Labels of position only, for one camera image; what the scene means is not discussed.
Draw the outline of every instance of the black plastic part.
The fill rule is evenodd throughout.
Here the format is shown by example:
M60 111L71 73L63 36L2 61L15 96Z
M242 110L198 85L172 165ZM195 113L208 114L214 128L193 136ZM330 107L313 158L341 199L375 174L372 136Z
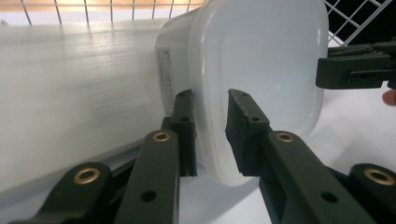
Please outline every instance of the black plastic part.
M99 171L99 176L90 183L78 184L75 176L87 168ZM89 179L87 170L81 178ZM12 224L96 224L113 196L111 173L102 163L88 162L69 170L52 189L38 213L31 219Z
M358 164L352 167L348 185L350 193L377 223L395 223L396 174L381 166Z
M329 48L327 50L327 57L341 57L341 56L351 56L351 55L359 55L359 54L368 54L374 51L373 46L370 44L364 45L355 45L348 47L338 47L338 48Z
M396 39L389 42L380 42L373 44L376 51L382 51L392 57L396 56Z
M114 223L177 223L178 168L177 135L167 130L148 134Z
M278 135L284 133L291 136L291 142L279 140ZM300 208L301 221L304 221L300 223L374 223L300 137L271 132L268 139L265 155L288 201ZM285 211L282 218L288 215Z
M380 88L383 81L396 77L389 62L387 54L320 58L316 84L330 90Z
M195 121L193 115L193 94L182 91L176 96L171 117L171 130L178 136L180 176L197 176L195 162Z
M229 106L225 132L232 146L239 172L245 176L259 176L261 171L259 142L271 130L270 121L249 94L238 90L229 90L228 93Z
M247 118L265 116L247 93L230 90L229 95L227 138L239 170L258 169L262 196L273 223L374 223L300 137L273 132L268 121L257 123L261 127L255 127L260 130L255 138L247 137Z

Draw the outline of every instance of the plastic tub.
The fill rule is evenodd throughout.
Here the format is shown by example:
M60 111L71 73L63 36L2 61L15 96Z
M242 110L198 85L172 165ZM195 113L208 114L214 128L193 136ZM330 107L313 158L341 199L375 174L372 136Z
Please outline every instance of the plastic tub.
M214 179L248 181L225 137L228 89L250 93L273 129L312 132L323 98L317 60L326 57L328 33L321 0L213 0L165 24L156 42L163 107L169 115L175 95L193 90L198 159Z

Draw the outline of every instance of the hole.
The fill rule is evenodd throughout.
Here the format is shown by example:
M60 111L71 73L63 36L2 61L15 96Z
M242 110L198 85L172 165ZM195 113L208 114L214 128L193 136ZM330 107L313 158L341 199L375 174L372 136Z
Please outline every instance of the hole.
M330 192L321 192L320 196L328 203L336 203L338 201L337 197Z
M81 174L81 175L80 175L80 178L81 178L81 179L88 179L88 178L90 178L90 177L93 177L94 174L95 174L95 173L94 173L93 171L87 171L87 172Z
M78 173L76 173L74 177L74 182L76 184L85 185L96 180L100 175L100 171L96 168L85 168Z
M392 186L396 184L396 180L387 173L376 170L376 169L366 169L364 174L375 183L380 185Z
M142 202L150 203L155 200L157 194L153 190L148 190L140 195Z
M293 142L294 137L288 133L279 133L276 135L277 140L282 142Z
M379 174L379 173L372 173L372 176L379 179L379 180L388 180L385 175Z
M181 119L180 119L180 121L181 121L181 122L189 122L189 121L190 121L190 119L189 119L189 118L185 118L185 117L184 117L184 118L181 118Z
M171 135L168 133L156 133L152 136L152 139L156 142L166 142L171 138Z

